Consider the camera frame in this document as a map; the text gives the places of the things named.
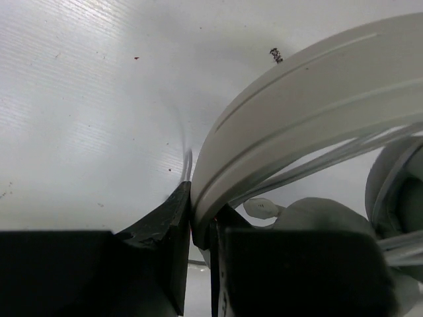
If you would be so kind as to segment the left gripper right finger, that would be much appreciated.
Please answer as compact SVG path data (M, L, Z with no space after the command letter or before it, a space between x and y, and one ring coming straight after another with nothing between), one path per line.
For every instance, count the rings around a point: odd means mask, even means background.
M256 229L229 206L210 223L213 316L394 316L398 302L371 236Z

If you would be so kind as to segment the white grey headphones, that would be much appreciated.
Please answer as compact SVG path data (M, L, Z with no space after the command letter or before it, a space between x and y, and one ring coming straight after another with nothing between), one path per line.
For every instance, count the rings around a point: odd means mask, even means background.
M327 199L262 199L330 166L379 150L361 217ZM214 123L192 179L193 241L210 260L208 225L244 205L277 229L364 229L378 240L399 294L422 294L422 14L372 22L287 58Z

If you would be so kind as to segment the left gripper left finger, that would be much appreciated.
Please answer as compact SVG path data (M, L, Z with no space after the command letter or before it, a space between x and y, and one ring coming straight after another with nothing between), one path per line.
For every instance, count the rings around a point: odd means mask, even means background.
M1 315L183 315L190 187L118 233L3 231Z

